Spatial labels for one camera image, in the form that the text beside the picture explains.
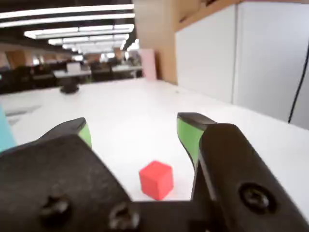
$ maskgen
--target screw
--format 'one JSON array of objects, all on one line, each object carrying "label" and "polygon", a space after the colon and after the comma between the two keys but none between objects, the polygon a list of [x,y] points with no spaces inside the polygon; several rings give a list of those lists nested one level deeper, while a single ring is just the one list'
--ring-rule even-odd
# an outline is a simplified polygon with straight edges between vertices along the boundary
[{"label": "screw", "polygon": [[65,196],[48,196],[46,204],[41,208],[40,218],[46,226],[61,226],[70,217],[71,205]]},{"label": "screw", "polygon": [[244,204],[255,213],[265,214],[276,210],[275,198],[262,186],[246,183],[240,187],[239,193]]},{"label": "screw", "polygon": [[132,204],[121,203],[111,210],[109,222],[112,230],[135,230],[140,222],[140,214]]}]

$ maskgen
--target blue object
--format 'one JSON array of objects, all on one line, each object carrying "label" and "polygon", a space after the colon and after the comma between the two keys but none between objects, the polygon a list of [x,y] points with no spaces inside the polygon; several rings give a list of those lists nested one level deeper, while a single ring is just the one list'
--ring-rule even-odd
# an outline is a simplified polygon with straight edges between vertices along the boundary
[{"label": "blue object", "polygon": [[11,128],[0,106],[0,152],[16,146]]}]

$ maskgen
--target fluorescent light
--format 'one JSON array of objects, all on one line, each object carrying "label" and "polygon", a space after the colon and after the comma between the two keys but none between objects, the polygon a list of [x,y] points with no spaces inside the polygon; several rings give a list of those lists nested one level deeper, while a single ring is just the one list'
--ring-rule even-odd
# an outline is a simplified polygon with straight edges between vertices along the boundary
[{"label": "fluorescent light", "polygon": [[84,59],[83,55],[75,55],[75,56],[72,56],[72,58],[75,61],[83,61]]},{"label": "fluorescent light", "polygon": [[132,32],[133,28],[127,28],[127,25],[133,25],[133,24],[119,24],[117,25],[119,29],[113,29],[114,27],[113,25],[105,25],[105,26],[93,26],[93,27],[90,26],[90,27],[80,27],[80,28],[28,30],[24,32],[24,36],[33,38],[33,39],[50,39],[50,38],[57,38],[57,37],[116,34],[116,33]]},{"label": "fluorescent light", "polygon": [[33,39],[50,39],[50,38],[59,38],[59,37],[70,37],[70,36],[85,36],[85,35],[104,35],[104,34],[118,34],[118,33],[130,33],[128,29],[123,30],[99,30],[99,31],[80,31],[74,33],[58,33],[51,35],[37,35]]},{"label": "fluorescent light", "polygon": [[115,53],[107,53],[106,57],[107,58],[114,58],[115,57]]},{"label": "fluorescent light", "polygon": [[90,36],[90,41],[99,41],[99,40],[112,40],[112,35],[99,35],[99,36]]},{"label": "fluorescent light", "polygon": [[74,44],[64,44],[64,45],[62,45],[62,48],[63,49],[71,49],[71,48],[74,48]]},{"label": "fluorescent light", "polygon": [[134,29],[134,24],[116,24],[114,25],[115,29]]},{"label": "fluorescent light", "polygon": [[65,33],[65,32],[78,32],[78,28],[56,28],[56,29],[45,29],[45,30],[38,30],[36,34],[40,35],[48,35],[48,34],[55,34],[55,33]]},{"label": "fluorescent light", "polygon": [[80,27],[79,31],[111,30],[111,29],[113,29],[113,25]]},{"label": "fluorescent light", "polygon": [[51,39],[48,40],[48,43],[51,45],[62,44],[62,39]]},{"label": "fluorescent light", "polygon": [[127,40],[128,38],[129,38],[129,34],[114,35],[114,39],[124,39],[124,40]]},{"label": "fluorescent light", "polygon": [[74,13],[74,12],[117,11],[117,10],[132,10],[132,9],[134,9],[133,4],[47,8],[37,10],[4,12],[0,13],[0,19],[44,15],[44,14],[47,15],[47,14],[62,14],[62,13]]},{"label": "fluorescent light", "polygon": [[102,19],[118,19],[118,18],[134,18],[134,13],[127,14],[98,14],[98,15],[81,15],[81,16],[67,16],[54,18],[37,18],[28,20],[19,20],[0,23],[0,28],[18,27],[24,25],[44,24],[44,23],[60,23],[60,22],[75,22],[87,20],[102,20]]},{"label": "fluorescent light", "polygon": [[86,42],[89,41],[89,37],[72,37],[62,39],[63,43],[75,43],[75,42]]}]

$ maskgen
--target white table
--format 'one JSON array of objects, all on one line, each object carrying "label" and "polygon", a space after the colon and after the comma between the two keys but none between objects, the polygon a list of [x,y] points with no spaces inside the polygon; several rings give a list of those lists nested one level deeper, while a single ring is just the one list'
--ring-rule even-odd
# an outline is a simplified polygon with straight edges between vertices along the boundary
[{"label": "white table", "polygon": [[13,133],[19,144],[38,139],[55,125],[85,117],[93,150],[133,200],[151,200],[140,189],[138,171],[153,160],[173,167],[174,190],[166,200],[189,200],[194,171],[176,132],[177,112],[199,112],[236,124],[309,218],[309,131],[274,118],[208,98],[165,82],[134,79],[81,85],[73,95],[58,89],[0,96],[41,107],[23,116]]}]

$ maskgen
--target cubicle partition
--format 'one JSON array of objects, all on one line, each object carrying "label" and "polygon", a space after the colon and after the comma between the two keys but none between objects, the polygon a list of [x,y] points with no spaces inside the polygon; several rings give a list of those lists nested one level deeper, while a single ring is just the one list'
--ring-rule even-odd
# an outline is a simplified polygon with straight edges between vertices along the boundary
[{"label": "cubicle partition", "polygon": [[178,84],[309,129],[308,22],[309,4],[231,4],[176,32]]}]

